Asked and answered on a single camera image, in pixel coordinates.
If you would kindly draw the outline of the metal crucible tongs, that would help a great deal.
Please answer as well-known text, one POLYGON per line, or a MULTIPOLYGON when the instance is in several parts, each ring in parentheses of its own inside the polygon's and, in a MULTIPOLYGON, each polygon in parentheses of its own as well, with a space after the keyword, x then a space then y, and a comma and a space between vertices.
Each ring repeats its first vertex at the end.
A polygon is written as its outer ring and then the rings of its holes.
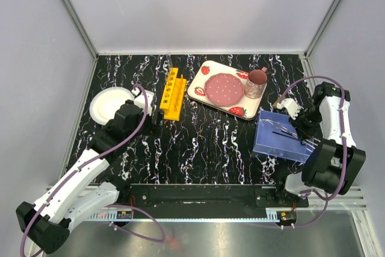
MULTIPOLYGON (((270 125, 273 125, 274 130, 284 130, 284 131, 290 131, 288 128, 284 127, 281 123, 270 120, 270 119, 262 119, 263 122, 269 123, 270 125)), ((315 149, 318 144, 320 143, 319 139, 312 138, 312 139, 306 139, 306 140, 300 140, 298 141, 302 146, 306 146, 307 149, 315 149)))

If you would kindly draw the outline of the pink patterned mug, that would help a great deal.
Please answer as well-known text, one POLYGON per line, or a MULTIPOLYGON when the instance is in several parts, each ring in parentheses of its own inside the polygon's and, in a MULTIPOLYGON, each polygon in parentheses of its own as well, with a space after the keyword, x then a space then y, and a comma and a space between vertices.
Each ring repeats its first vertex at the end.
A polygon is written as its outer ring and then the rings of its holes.
POLYGON ((258 99, 263 95, 268 80, 267 70, 266 67, 263 67, 249 73, 244 89, 248 98, 258 99))

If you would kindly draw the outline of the glass test tube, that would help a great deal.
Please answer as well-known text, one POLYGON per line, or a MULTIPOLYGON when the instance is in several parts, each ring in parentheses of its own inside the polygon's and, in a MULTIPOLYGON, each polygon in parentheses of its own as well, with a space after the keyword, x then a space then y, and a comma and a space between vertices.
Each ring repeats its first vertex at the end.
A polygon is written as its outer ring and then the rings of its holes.
POLYGON ((168 69, 171 70, 173 68, 172 60, 171 60, 171 55, 170 54, 166 54, 165 56, 166 56, 166 60, 167 60, 168 69))

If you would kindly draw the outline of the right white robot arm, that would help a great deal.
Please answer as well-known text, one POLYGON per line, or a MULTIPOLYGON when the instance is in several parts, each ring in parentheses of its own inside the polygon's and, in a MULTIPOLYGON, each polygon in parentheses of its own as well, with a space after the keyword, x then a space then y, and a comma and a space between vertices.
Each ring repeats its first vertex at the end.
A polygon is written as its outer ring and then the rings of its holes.
POLYGON ((314 150, 300 173, 286 177, 285 186, 273 191, 278 206, 288 206, 295 195, 315 193, 324 201, 346 194, 365 163, 350 131, 350 93, 339 84, 323 82, 315 87, 312 104, 301 108, 292 98, 280 96, 277 108, 285 110, 295 137, 314 140, 314 150))

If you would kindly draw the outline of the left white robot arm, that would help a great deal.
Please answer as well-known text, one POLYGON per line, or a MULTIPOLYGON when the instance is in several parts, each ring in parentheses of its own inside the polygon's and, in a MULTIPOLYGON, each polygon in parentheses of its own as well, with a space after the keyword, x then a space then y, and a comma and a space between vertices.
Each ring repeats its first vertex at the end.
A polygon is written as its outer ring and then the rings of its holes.
POLYGON ((41 252, 56 252, 69 235, 93 213, 109 206, 132 207, 129 185, 107 178, 85 196, 80 193, 126 150, 132 138, 150 131, 154 125, 151 100, 127 100, 93 137, 77 162, 42 197, 22 202, 16 216, 22 231, 20 255, 25 256, 27 240, 41 252))

